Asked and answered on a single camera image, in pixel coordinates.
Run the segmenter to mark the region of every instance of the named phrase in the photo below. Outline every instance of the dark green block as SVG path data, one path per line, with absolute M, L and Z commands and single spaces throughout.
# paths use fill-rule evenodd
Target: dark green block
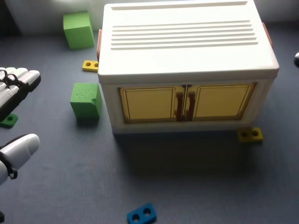
M 0 127 L 12 128 L 18 119 L 17 115 L 11 113 L 2 122 L 0 122 Z
M 64 33 L 70 49 L 94 47 L 93 28 L 88 12 L 64 15 Z
M 98 84 L 75 83 L 71 94 L 71 106 L 77 119 L 99 119 L 102 96 Z

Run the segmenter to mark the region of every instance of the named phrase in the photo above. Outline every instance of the blue block with holes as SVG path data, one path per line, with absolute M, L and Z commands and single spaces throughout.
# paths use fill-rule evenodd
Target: blue block with holes
M 151 203 L 148 203 L 127 214 L 129 224 L 152 224 L 157 215 Z

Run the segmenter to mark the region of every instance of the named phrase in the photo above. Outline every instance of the cabinet front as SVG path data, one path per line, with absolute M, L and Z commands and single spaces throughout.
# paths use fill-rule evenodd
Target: cabinet front
M 126 123 L 181 121 L 185 88 L 182 86 L 120 88 Z
M 241 119 L 254 84 L 193 85 L 188 87 L 186 120 Z

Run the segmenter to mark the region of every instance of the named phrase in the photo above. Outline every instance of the table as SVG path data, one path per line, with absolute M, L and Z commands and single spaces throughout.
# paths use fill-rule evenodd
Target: table
M 78 124 L 75 82 L 96 48 L 71 51 L 65 37 L 0 40 L 0 66 L 41 73 L 40 85 L 14 110 L 0 144 L 35 133 L 41 146 L 16 180 L 0 186 L 6 224 L 124 224 L 152 202 L 159 224 L 294 224 L 299 219 L 299 25 L 267 24 L 280 72 L 255 121 L 261 145 L 235 132 L 114 136 L 104 104 L 96 124 Z

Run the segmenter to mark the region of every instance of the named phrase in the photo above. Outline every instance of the white lid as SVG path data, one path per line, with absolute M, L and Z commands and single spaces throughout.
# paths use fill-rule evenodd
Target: white lid
M 102 84 L 273 78 L 278 68 L 253 0 L 105 5 Z

